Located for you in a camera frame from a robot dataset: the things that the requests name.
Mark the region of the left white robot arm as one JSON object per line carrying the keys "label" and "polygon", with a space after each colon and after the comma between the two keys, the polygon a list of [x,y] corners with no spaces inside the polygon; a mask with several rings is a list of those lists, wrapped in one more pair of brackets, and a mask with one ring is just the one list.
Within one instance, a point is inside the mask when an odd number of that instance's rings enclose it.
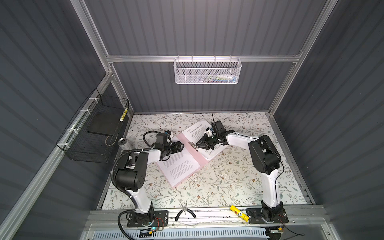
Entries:
{"label": "left white robot arm", "polygon": [[180,141],[174,142],[171,132],[158,132],[156,141],[149,144],[146,140],[148,131],[144,133],[143,140],[147,145],[144,149],[123,150],[114,160],[110,178],[113,186],[129,197],[134,204],[131,212],[136,215],[136,221],[144,226],[150,225],[155,218],[153,202],[149,199],[144,186],[147,168],[151,163],[167,161],[171,155],[181,153],[185,147]]}

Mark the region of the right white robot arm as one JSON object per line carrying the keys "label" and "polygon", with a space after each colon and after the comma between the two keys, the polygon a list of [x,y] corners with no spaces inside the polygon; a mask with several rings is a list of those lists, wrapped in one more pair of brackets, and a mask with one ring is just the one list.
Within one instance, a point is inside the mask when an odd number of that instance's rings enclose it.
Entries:
{"label": "right white robot arm", "polygon": [[267,224],[289,222],[283,202],[279,196],[279,168],[282,158],[271,138],[246,136],[233,130],[227,131],[221,121],[211,124],[195,143],[197,149],[214,150],[215,146],[235,146],[250,152],[253,166],[261,174],[263,199],[260,216]]}

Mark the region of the printed paper sheet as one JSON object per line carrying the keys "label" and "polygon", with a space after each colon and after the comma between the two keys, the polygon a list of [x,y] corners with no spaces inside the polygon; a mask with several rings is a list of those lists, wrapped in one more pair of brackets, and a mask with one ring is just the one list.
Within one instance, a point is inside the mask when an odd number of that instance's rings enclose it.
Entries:
{"label": "printed paper sheet", "polygon": [[227,146],[217,143],[213,127],[206,120],[200,120],[182,131],[182,135],[197,153],[200,153],[207,161],[212,160]]}
{"label": "printed paper sheet", "polygon": [[188,151],[172,154],[168,160],[159,161],[157,165],[172,188],[176,188],[201,168]]}

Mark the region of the pink file folder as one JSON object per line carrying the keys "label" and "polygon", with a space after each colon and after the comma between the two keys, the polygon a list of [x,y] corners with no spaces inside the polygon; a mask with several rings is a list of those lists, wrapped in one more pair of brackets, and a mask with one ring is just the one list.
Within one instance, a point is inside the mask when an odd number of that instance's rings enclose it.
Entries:
{"label": "pink file folder", "polygon": [[227,146],[216,145],[213,151],[196,150],[183,134],[174,136],[172,141],[180,141],[184,144],[183,151],[172,154],[166,161],[157,162],[162,174],[172,188],[177,187],[227,148]]}

